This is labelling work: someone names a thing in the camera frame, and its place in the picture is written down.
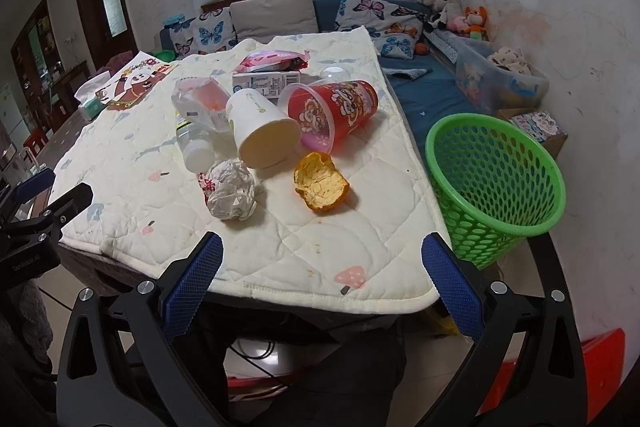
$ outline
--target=blue sofa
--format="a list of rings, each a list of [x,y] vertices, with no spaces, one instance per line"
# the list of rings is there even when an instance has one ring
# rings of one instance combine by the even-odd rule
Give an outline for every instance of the blue sofa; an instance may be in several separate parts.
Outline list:
[[[425,15],[429,9],[416,0],[385,0],[415,10]],[[313,0],[320,32],[334,31],[335,15],[340,0]],[[173,49],[169,30],[160,32],[164,49]],[[465,95],[456,87],[453,73],[433,55],[415,55],[413,60],[381,57],[380,66],[399,70],[425,69],[430,73],[409,80],[400,74],[388,76],[404,115],[409,123],[415,142],[424,161],[424,142],[427,133],[440,118],[460,112],[477,112]]]

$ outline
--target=quilted blanket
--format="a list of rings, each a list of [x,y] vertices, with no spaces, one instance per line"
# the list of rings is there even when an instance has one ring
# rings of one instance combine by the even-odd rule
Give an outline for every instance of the quilted blanket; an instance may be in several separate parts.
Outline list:
[[[175,81],[212,74],[230,90],[230,72],[261,49],[308,50],[306,73],[337,63],[378,93],[377,113],[332,152],[351,191],[329,213],[313,213],[294,191],[302,145],[284,162],[254,172],[258,205],[246,221],[213,218],[196,176],[184,167],[170,99]],[[91,206],[63,229],[62,243],[150,277],[212,230],[224,244],[212,292],[362,314],[415,312],[438,297],[420,245],[430,232],[447,241],[449,235],[364,28],[276,37],[267,45],[245,40],[231,51],[187,57],[134,107],[104,110],[55,172],[52,199],[79,182],[94,190]]]

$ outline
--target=orange ball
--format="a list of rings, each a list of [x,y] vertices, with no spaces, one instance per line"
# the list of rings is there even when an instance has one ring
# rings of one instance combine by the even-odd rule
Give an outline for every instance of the orange ball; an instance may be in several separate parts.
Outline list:
[[[429,47],[424,42],[418,42],[415,45],[414,51],[416,55],[428,55]]]

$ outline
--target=perforated basket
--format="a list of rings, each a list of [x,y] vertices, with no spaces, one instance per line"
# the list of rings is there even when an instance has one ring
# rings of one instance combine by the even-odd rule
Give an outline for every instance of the perforated basket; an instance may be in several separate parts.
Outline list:
[[[508,122],[447,116],[429,131],[425,151],[452,249],[479,269],[524,237],[547,232],[564,212],[556,162]]]

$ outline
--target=bottle label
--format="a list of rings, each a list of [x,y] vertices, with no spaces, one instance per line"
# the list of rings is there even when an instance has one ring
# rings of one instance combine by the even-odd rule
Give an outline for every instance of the bottle label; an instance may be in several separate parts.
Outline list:
[[[179,112],[175,112],[175,130],[178,131],[180,129],[182,129],[184,126],[190,124],[191,122],[189,120],[185,120],[183,117],[180,116]]]

